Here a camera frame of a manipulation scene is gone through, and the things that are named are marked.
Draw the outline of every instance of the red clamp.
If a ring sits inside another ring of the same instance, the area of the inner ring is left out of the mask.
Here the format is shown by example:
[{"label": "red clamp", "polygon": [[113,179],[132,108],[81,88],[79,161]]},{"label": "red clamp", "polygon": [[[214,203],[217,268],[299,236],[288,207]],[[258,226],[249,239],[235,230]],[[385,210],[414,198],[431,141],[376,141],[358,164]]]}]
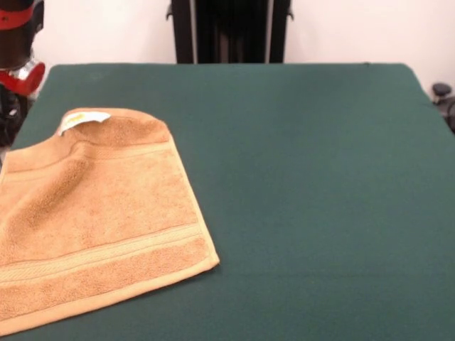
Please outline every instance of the red clamp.
[{"label": "red clamp", "polygon": [[29,96],[40,86],[45,71],[46,67],[43,63],[36,64],[24,79],[16,78],[8,71],[0,71],[0,83],[16,94]]},{"label": "red clamp", "polygon": [[23,11],[4,11],[0,9],[0,31],[12,30],[29,22],[33,16],[33,6]]}]

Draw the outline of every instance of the towel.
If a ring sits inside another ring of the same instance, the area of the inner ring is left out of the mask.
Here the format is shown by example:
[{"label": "towel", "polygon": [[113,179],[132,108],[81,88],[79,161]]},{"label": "towel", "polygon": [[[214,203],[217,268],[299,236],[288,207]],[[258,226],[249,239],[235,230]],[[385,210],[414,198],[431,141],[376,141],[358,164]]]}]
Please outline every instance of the towel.
[{"label": "towel", "polygon": [[168,127],[143,112],[74,109],[49,139],[7,153],[0,212],[0,336],[220,261]]}]

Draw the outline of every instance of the green table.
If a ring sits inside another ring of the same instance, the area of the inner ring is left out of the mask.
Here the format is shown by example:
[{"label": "green table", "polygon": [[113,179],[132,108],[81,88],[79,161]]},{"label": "green table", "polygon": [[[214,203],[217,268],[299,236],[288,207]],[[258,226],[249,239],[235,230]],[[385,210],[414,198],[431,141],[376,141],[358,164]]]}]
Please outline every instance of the green table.
[{"label": "green table", "polygon": [[5,341],[455,340],[455,141],[408,67],[59,66],[15,148],[86,106],[168,123],[221,265]]}]

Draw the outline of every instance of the white tag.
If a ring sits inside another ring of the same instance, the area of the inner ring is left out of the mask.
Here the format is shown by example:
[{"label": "white tag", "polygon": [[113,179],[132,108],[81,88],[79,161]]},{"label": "white tag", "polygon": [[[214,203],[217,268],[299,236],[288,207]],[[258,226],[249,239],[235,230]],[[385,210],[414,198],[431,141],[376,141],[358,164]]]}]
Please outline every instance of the white tag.
[{"label": "white tag", "polygon": [[110,117],[111,115],[106,112],[75,112],[74,114],[69,114],[63,119],[58,135],[62,136],[65,131],[78,124],[94,121],[101,123]]}]

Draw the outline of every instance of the white wall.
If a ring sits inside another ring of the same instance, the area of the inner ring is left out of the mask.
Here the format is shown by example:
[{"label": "white wall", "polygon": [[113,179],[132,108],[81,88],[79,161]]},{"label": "white wall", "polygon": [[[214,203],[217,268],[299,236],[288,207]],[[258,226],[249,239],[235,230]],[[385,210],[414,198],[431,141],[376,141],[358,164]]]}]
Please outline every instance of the white wall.
[{"label": "white wall", "polygon": [[[174,63],[171,0],[45,0],[36,55],[58,63]],[[293,0],[285,60],[404,62],[455,85],[454,0]]]},{"label": "white wall", "polygon": [[404,62],[455,85],[454,0],[293,0],[286,61]]}]

